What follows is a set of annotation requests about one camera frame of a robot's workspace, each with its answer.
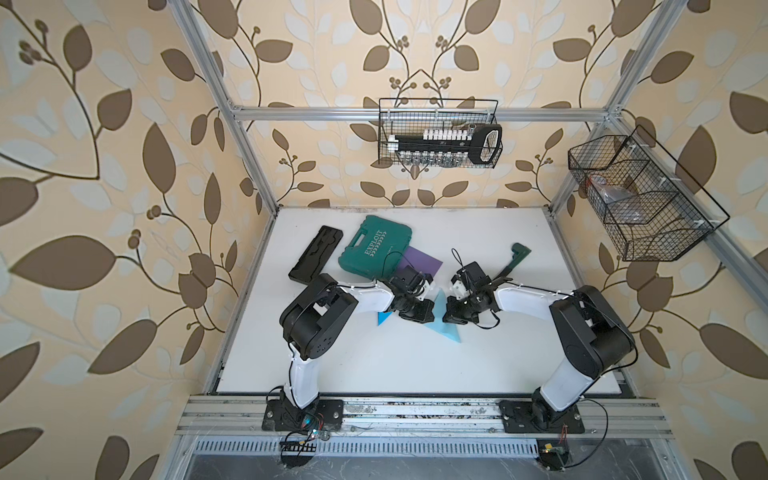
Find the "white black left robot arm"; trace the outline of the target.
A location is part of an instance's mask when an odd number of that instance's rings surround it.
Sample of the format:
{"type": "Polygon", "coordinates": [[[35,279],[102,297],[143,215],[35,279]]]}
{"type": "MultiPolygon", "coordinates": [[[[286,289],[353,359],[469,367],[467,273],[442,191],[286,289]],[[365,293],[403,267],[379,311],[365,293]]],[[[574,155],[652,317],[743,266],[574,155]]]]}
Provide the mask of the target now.
{"type": "Polygon", "coordinates": [[[388,280],[342,284],[327,273],[311,280],[280,316],[291,352],[284,396],[299,410],[319,397],[317,360],[356,313],[396,313],[419,324],[434,321],[434,278],[408,266],[388,280]]]}

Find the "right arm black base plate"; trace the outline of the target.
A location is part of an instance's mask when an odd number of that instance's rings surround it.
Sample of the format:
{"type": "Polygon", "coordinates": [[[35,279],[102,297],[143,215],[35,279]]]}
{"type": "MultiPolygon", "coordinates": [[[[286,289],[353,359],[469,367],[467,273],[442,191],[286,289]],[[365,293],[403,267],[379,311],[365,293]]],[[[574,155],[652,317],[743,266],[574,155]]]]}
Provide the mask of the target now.
{"type": "Polygon", "coordinates": [[[501,400],[497,403],[505,433],[584,434],[586,429],[575,405],[555,411],[543,401],[501,400]]]}

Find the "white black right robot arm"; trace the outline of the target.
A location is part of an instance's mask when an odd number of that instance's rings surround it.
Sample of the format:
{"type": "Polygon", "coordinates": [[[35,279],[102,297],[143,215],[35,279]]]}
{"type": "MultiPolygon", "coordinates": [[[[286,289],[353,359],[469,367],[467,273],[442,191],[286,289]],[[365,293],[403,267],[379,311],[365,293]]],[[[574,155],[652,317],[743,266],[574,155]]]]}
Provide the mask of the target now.
{"type": "Polygon", "coordinates": [[[565,359],[531,397],[531,411],[543,424],[575,405],[603,375],[636,350],[624,323],[602,293],[584,285],[571,292],[525,286],[509,278],[490,278],[472,262],[451,278],[443,321],[479,323],[490,312],[521,313],[553,322],[565,359]]]}

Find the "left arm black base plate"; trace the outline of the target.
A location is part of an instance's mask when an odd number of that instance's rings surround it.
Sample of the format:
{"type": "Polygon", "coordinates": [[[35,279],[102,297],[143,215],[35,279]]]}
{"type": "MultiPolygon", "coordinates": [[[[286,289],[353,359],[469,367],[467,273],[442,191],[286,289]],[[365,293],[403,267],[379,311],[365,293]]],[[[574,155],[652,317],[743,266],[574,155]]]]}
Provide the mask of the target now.
{"type": "Polygon", "coordinates": [[[339,431],[344,419],[342,400],[319,398],[299,409],[287,398],[267,402],[261,429],[269,432],[339,431]]]}

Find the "purple square paper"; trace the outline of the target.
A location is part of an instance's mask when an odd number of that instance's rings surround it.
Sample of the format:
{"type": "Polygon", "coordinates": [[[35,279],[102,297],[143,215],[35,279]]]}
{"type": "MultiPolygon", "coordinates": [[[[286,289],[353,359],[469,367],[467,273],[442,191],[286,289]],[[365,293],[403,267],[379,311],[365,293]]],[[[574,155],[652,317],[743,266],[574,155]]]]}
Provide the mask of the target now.
{"type": "Polygon", "coordinates": [[[411,267],[414,270],[435,277],[443,262],[412,246],[405,249],[397,266],[397,271],[411,267]]]}

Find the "light blue square paper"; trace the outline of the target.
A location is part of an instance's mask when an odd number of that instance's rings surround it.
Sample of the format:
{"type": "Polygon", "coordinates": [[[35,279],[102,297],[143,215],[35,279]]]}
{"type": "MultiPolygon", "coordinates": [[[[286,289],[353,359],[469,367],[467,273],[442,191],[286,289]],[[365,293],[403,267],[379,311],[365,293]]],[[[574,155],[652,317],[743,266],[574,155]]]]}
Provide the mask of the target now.
{"type": "Polygon", "coordinates": [[[445,292],[441,288],[437,288],[427,296],[427,300],[433,301],[432,314],[434,319],[432,322],[426,323],[425,326],[453,342],[460,343],[461,339],[457,326],[443,321],[443,317],[447,312],[447,296],[445,292]]]}

